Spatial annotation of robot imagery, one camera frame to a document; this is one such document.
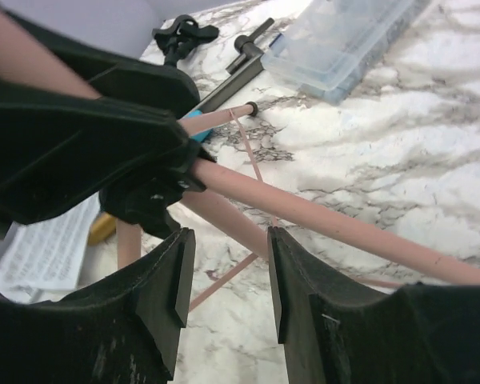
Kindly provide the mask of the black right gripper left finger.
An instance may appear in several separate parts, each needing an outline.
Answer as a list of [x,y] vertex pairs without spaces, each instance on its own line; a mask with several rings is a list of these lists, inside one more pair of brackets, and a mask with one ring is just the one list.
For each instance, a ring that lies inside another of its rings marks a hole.
[[165,383],[186,326],[190,229],[57,302],[0,297],[0,383]]

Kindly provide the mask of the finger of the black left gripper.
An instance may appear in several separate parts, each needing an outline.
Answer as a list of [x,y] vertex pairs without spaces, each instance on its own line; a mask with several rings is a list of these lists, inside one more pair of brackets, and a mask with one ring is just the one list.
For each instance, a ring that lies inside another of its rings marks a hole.
[[189,144],[163,110],[110,99],[0,102],[0,219],[54,218]]
[[166,84],[162,79],[163,72],[160,69],[162,65],[142,62],[88,46],[37,25],[10,10],[6,14],[101,95],[168,110],[168,101],[162,99],[165,95],[162,86]]

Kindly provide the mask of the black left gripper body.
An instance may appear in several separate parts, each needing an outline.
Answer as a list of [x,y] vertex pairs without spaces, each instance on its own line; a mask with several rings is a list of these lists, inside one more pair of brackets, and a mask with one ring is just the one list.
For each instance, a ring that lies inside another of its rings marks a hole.
[[187,145],[132,170],[99,192],[102,209],[144,232],[165,239],[181,228],[167,208],[185,192],[203,192],[206,185],[192,173],[196,160],[214,159],[193,139]]

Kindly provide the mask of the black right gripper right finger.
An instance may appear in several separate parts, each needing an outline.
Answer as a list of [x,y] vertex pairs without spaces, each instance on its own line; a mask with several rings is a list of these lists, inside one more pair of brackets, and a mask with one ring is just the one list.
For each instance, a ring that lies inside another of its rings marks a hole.
[[268,234],[278,342],[292,383],[480,383],[480,286],[364,286]]

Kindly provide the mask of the sheet music page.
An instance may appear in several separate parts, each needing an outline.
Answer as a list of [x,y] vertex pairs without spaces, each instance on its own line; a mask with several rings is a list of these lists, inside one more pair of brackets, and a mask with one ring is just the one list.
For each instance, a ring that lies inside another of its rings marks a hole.
[[75,289],[99,211],[95,194],[59,217],[19,227],[0,260],[0,292],[27,303],[40,290]]

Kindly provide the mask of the pink perforated music stand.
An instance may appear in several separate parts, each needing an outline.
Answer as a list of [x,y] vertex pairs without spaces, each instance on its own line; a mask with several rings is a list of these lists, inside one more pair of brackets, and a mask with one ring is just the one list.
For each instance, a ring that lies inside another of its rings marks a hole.
[[[103,100],[92,86],[2,10],[0,79],[44,89],[52,95],[67,94],[79,101],[87,99],[93,104]],[[263,232],[230,203],[231,198],[445,282],[480,285],[480,269],[455,258],[214,162],[199,159],[193,170],[203,178],[208,188],[203,192],[184,193],[183,204],[261,257],[268,254]]]

